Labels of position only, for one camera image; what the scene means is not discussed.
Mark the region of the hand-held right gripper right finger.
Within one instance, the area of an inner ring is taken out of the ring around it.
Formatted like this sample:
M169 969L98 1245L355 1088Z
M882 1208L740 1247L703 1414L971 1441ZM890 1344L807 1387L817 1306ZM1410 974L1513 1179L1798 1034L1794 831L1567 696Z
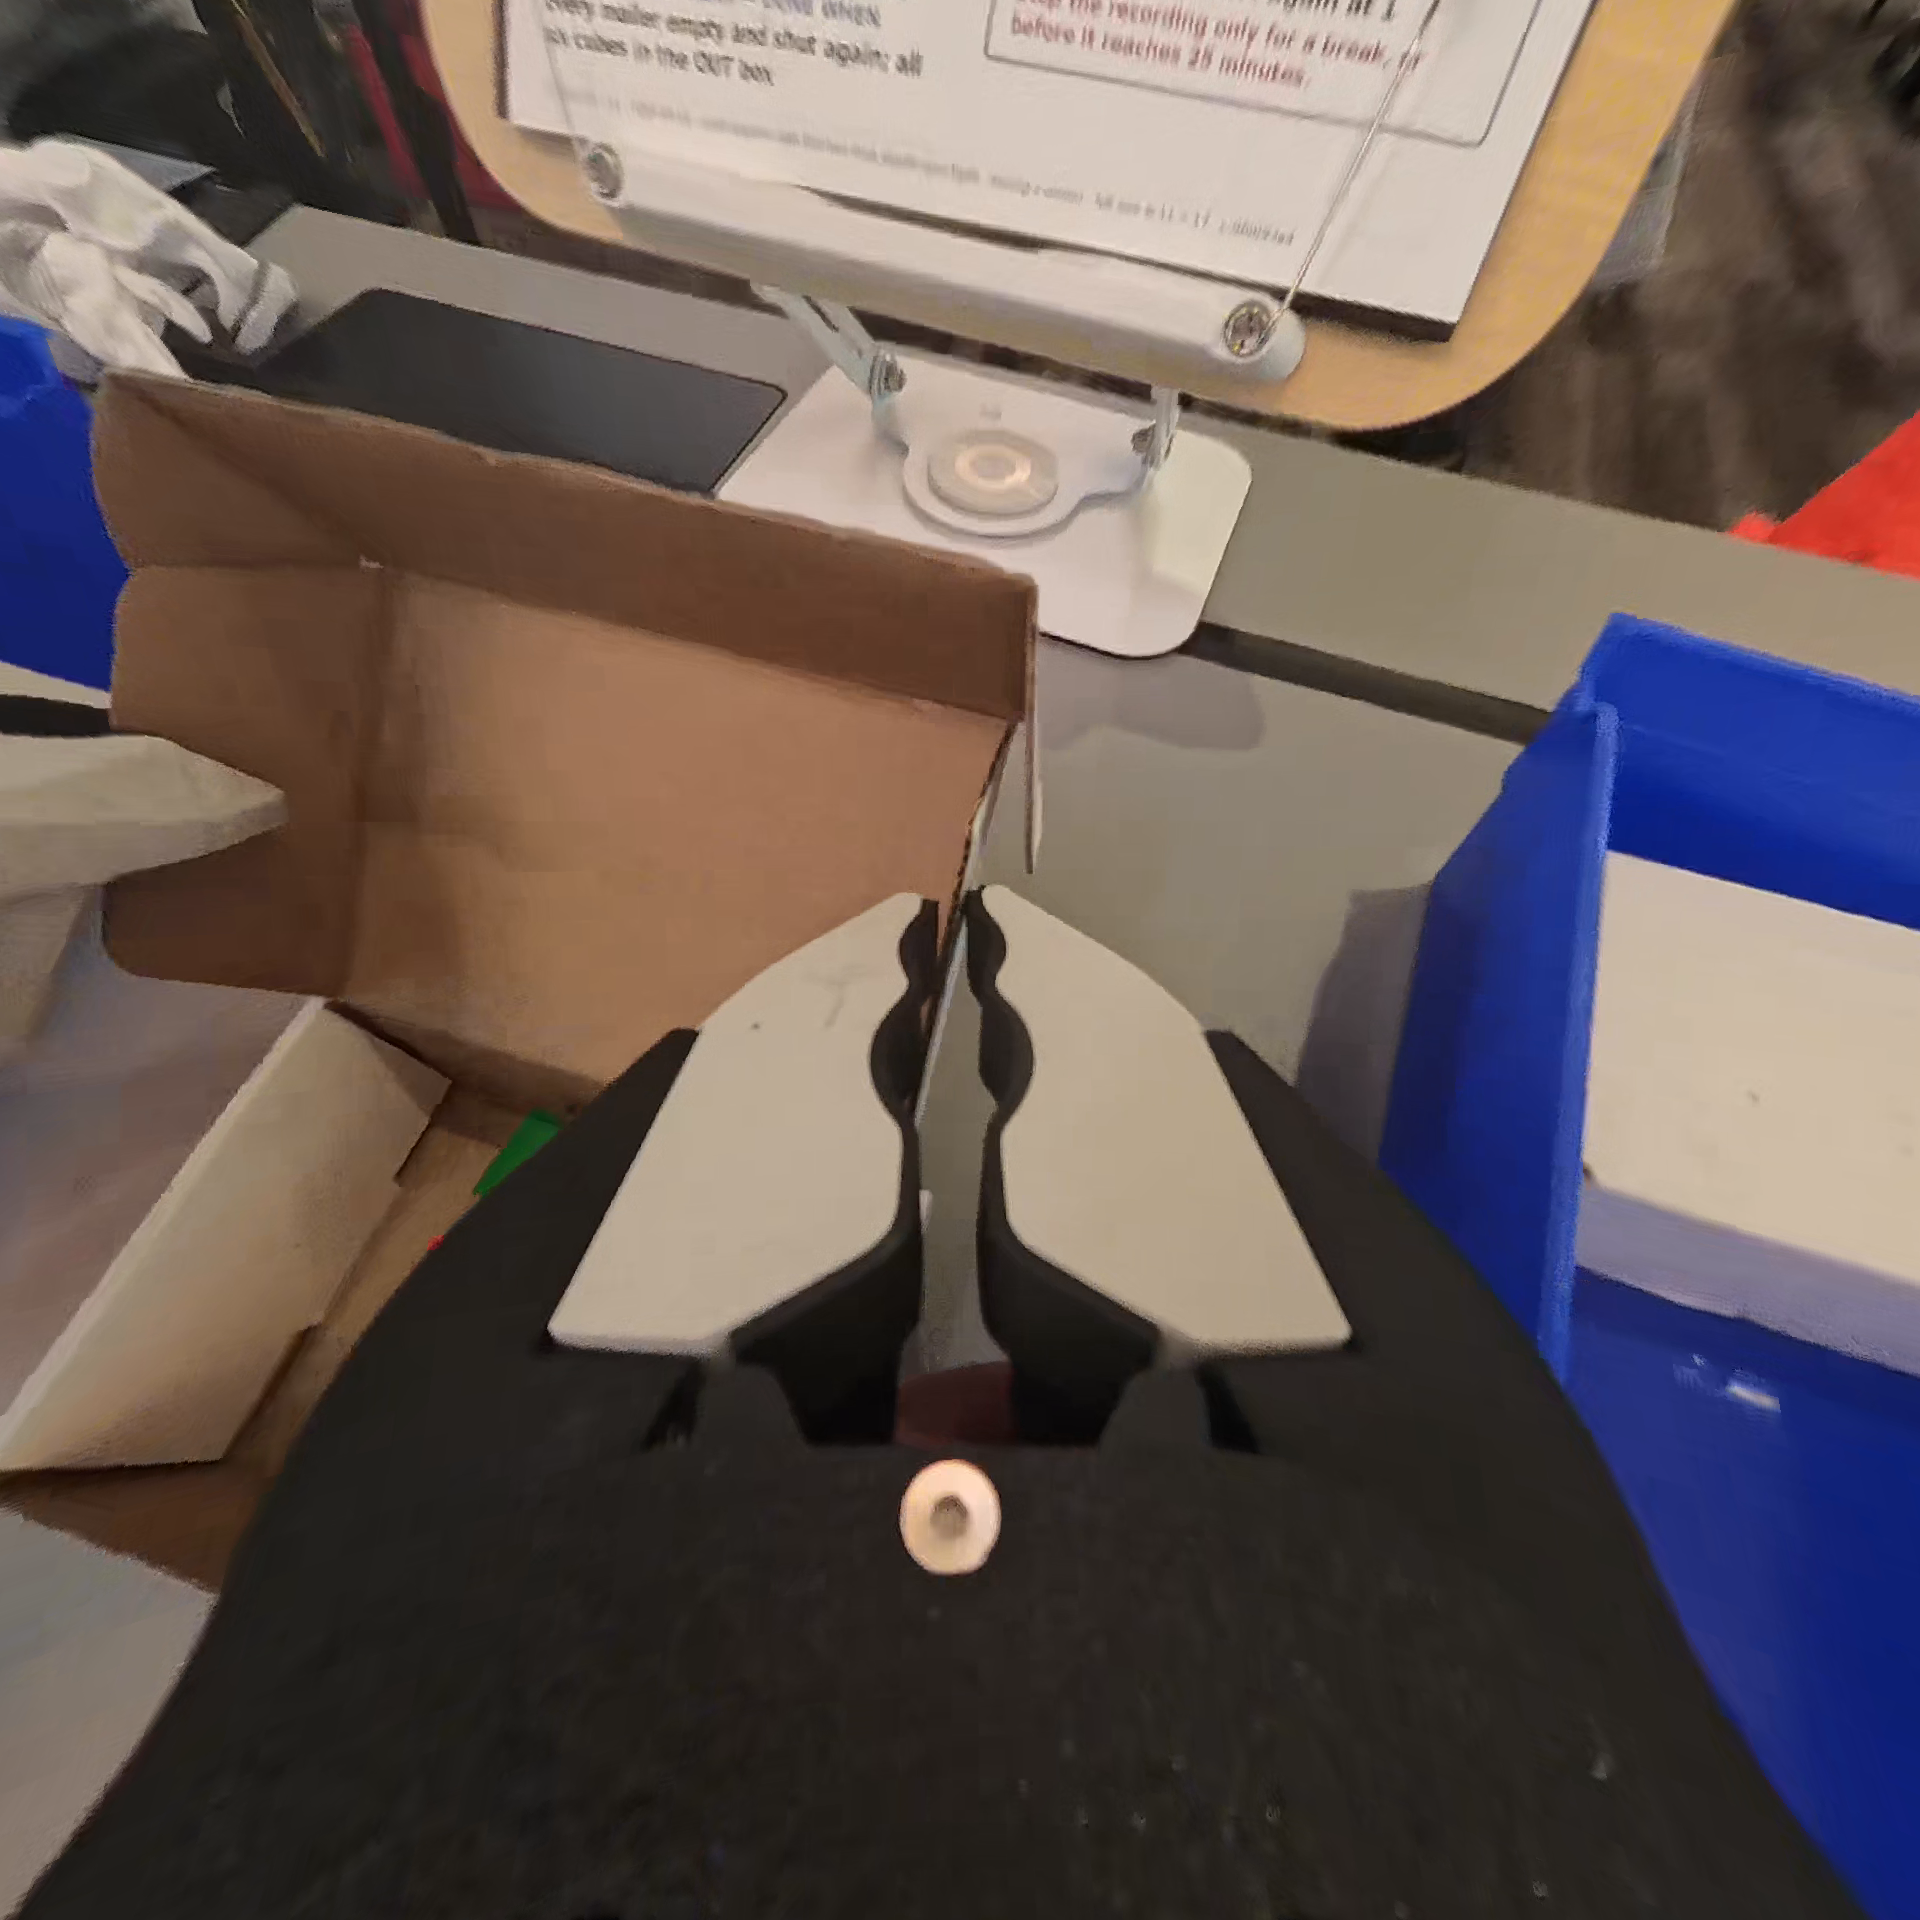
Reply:
M1335 1352L1353 1339L1205 1026L1003 883L967 901L993 1098L978 1293L1020 1363Z

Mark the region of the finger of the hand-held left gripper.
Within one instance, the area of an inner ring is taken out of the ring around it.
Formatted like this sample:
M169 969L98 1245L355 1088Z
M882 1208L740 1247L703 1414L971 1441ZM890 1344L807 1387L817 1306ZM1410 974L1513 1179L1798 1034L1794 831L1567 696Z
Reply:
M87 890L43 890L2 901L2 1050L39 1032L57 993L67 949L90 917Z
M206 857L283 819L275 783L162 736L115 731L101 705L2 698L6 905Z

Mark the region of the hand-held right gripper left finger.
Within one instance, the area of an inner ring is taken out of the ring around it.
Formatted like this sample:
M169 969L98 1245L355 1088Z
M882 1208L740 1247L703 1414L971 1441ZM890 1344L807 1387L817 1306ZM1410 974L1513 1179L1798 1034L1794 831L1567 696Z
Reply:
M750 977L702 1024L557 1306L575 1352L717 1360L875 1254L919 1190L892 1016L919 1037L937 905L894 893Z

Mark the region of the green wooden cube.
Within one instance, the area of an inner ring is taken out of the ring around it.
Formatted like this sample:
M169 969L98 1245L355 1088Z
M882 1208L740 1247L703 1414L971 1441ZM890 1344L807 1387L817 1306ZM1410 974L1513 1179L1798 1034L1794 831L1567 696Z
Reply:
M511 1126L508 1141L493 1151L493 1159L478 1173L471 1198L490 1198L516 1168L545 1151L563 1131L565 1117L550 1110L527 1110Z

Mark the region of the blue plastic storage bin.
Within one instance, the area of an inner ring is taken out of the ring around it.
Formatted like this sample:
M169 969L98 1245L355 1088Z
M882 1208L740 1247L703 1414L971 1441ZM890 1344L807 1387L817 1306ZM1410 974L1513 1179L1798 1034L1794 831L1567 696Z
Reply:
M2 657L107 690L127 566L92 475L92 403L45 330L2 320Z
M1917 1913L1917 1384L1577 1266L1609 855L1916 927L1910 693L1628 615L1435 875L1380 1163L1601 1441L1699 1659L1873 1914Z

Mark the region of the white cardboard mailer box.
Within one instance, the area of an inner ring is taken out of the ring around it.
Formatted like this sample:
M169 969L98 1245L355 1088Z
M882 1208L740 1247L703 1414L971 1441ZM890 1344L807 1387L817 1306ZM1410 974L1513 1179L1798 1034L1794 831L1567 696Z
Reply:
M1917 935L1612 853L1574 1261L1917 1373Z
M565 1113L894 893L1036 704L1020 573L113 374L110 727L275 783L87 890L4 1053L4 1509L213 1585L458 1119Z

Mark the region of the crumpled white cloth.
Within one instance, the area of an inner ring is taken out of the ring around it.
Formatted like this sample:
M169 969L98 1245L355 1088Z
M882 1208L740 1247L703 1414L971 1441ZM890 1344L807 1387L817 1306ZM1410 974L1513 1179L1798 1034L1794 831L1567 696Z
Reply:
M87 376L186 376L169 337L267 349L292 275L213 230L121 159L43 137L2 149L2 315L63 345Z

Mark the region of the wooden document stand white base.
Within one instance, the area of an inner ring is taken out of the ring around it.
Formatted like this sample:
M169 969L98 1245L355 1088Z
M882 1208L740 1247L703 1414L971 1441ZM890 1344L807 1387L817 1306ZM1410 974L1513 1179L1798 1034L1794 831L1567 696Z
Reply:
M1039 627L1117 657L1188 639L1252 488L1190 400L1335 434L1490 391L1591 285L1733 3L1591 3L1447 337L1295 291L894 214L503 103L501 6L420 3L445 109L540 221L748 280L830 363L733 502L1026 576Z

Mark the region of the printed instruction sheet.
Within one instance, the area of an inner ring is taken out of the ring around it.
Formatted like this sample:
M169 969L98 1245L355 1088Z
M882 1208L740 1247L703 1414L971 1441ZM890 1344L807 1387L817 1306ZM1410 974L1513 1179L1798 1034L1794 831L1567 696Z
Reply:
M1586 1L541 1L503 104L1447 337Z

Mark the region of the orange grey striped post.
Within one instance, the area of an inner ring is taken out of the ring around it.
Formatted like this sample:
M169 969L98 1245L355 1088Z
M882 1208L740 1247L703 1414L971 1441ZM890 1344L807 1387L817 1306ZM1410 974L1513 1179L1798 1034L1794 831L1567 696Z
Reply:
M1917 578L1917 416L1783 519L1747 513L1727 535L1791 552Z

